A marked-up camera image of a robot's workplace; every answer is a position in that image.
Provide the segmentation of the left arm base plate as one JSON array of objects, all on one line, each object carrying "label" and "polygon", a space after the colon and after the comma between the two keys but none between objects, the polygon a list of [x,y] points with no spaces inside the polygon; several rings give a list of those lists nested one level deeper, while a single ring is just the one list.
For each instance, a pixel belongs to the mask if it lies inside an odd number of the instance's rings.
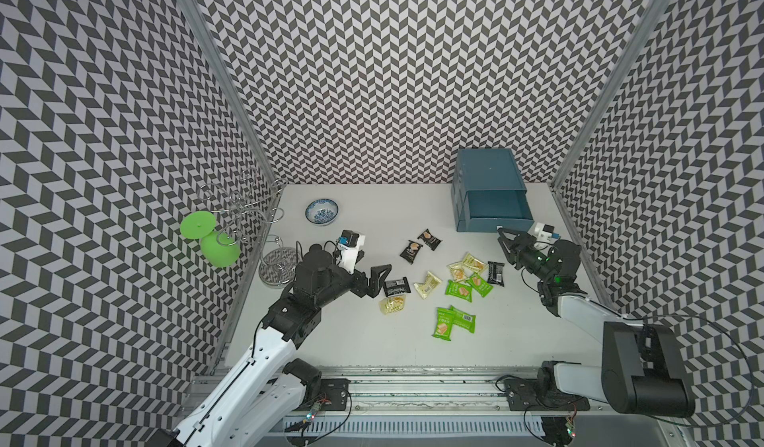
[{"label": "left arm base plate", "polygon": [[305,386],[300,383],[298,399],[300,404],[290,411],[308,411],[317,402],[322,405],[320,411],[346,411],[349,403],[350,380],[344,377],[331,377],[319,383]]}]

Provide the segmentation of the teal three-drawer cabinet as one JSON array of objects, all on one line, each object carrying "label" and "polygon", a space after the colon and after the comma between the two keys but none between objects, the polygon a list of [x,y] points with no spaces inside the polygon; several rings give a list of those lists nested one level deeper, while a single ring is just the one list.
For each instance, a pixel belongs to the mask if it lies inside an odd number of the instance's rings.
[{"label": "teal three-drawer cabinet", "polygon": [[527,188],[509,148],[459,150],[451,195],[459,232],[527,232],[533,226]]}]

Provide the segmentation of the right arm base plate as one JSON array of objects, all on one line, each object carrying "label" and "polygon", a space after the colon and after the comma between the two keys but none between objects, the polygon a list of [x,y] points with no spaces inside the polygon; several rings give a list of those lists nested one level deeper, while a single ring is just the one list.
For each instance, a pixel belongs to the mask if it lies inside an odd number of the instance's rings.
[{"label": "right arm base plate", "polygon": [[512,412],[570,411],[585,412],[591,409],[589,400],[583,396],[566,394],[556,390],[541,393],[536,381],[520,377],[506,377],[501,381],[505,398]]}]

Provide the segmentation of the black cookie packet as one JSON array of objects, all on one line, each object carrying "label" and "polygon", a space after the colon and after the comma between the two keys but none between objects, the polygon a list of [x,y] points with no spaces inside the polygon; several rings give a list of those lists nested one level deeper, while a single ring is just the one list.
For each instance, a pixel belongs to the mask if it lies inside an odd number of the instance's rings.
[{"label": "black cookie packet", "polygon": [[428,246],[431,250],[435,251],[439,245],[442,243],[442,240],[435,236],[429,229],[425,229],[419,236],[418,239],[421,240],[426,246]]},{"label": "black cookie packet", "polygon": [[421,243],[409,240],[403,251],[400,253],[400,257],[409,264],[414,264],[422,247],[423,245]]},{"label": "black cookie packet", "polygon": [[384,282],[383,290],[386,298],[404,296],[411,292],[407,277],[397,280],[386,280]]},{"label": "black cookie packet", "polygon": [[489,272],[487,272],[487,283],[493,286],[505,285],[505,278],[503,278],[503,269],[505,269],[505,264],[501,262],[489,261],[487,267],[489,268]]}]

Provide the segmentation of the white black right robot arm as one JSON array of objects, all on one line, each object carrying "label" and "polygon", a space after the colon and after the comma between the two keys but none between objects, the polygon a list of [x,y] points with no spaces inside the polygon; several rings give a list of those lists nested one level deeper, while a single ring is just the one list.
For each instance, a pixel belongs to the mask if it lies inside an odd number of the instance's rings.
[{"label": "white black right robot arm", "polygon": [[625,318],[592,300],[577,283],[579,245],[557,240],[542,249],[528,232],[501,227],[497,234],[507,262],[536,277],[541,305],[601,347],[597,367],[566,361],[543,363],[534,386],[543,404],[560,408],[569,402],[594,400],[624,414],[694,415],[692,382],[671,329]]}]

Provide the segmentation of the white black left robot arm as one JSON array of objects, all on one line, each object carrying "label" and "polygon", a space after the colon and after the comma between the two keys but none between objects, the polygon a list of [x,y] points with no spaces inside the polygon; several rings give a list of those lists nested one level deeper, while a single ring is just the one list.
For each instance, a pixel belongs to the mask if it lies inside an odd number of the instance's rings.
[{"label": "white black left robot arm", "polygon": [[347,292],[376,298],[392,267],[369,273],[341,266],[349,248],[310,246],[294,277],[255,329],[226,377],[173,430],[158,429],[149,446],[255,446],[285,416],[320,398],[322,373],[296,352],[322,319],[322,308]]}]

